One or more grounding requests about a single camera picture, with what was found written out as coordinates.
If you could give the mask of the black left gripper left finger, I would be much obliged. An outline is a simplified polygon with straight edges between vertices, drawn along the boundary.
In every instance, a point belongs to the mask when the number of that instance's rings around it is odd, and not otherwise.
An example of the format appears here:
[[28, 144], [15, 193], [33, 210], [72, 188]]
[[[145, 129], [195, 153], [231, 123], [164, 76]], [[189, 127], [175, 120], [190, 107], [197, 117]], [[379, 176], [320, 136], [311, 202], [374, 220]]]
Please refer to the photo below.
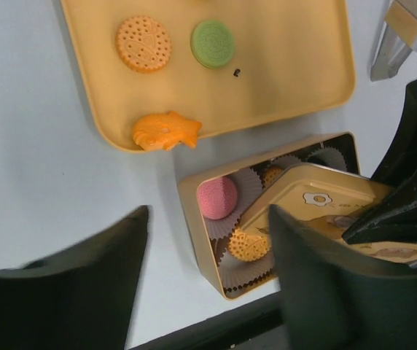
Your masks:
[[0, 270], [0, 349], [124, 349], [149, 209], [42, 259]]

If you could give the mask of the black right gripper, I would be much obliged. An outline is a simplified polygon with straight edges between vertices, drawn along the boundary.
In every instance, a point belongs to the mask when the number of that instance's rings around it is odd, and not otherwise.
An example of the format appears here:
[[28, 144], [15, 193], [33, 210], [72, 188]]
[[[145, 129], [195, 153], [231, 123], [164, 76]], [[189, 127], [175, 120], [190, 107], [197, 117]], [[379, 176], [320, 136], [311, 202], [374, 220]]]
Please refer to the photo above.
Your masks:
[[417, 79], [406, 85], [400, 123], [372, 180], [397, 188], [360, 217], [344, 241], [417, 244]]

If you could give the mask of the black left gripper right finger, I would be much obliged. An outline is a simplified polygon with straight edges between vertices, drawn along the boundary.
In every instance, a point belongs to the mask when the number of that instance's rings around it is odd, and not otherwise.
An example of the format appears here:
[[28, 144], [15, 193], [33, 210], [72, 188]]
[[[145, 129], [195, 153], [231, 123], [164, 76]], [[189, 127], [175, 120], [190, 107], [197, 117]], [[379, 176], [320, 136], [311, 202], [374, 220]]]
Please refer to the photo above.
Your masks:
[[417, 349], [417, 268], [360, 254], [268, 209], [291, 349]]

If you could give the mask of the silver tin lid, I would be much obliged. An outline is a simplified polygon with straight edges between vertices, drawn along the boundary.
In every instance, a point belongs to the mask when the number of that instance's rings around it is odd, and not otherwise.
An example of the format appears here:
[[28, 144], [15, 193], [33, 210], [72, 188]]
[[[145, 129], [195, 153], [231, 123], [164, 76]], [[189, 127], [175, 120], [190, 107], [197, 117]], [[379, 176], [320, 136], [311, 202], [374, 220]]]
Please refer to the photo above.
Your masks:
[[269, 235], [268, 206], [275, 204], [323, 236], [361, 254], [393, 263], [417, 265], [417, 243], [380, 240], [347, 244], [342, 235], [392, 188], [361, 176], [301, 163], [288, 168], [242, 214], [239, 230]]

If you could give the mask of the pink sandwich cookie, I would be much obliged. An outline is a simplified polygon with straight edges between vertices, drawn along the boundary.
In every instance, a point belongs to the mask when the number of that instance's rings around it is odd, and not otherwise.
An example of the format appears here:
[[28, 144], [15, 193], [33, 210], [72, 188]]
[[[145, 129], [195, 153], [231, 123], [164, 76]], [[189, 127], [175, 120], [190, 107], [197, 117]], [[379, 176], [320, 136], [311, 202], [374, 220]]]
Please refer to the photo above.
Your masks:
[[237, 205], [238, 189], [230, 177], [222, 176], [201, 184], [197, 190], [197, 199], [205, 218], [224, 219]]

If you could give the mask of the silver metal tongs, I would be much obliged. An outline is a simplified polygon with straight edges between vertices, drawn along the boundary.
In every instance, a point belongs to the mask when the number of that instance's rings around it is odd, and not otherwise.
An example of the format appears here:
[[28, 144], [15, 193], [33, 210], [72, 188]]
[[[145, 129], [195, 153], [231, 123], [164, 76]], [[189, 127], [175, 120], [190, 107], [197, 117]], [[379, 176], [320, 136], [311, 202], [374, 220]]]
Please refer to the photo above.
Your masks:
[[417, 1], [391, 1], [383, 18], [370, 80], [377, 82], [395, 77], [414, 52], [417, 53]]

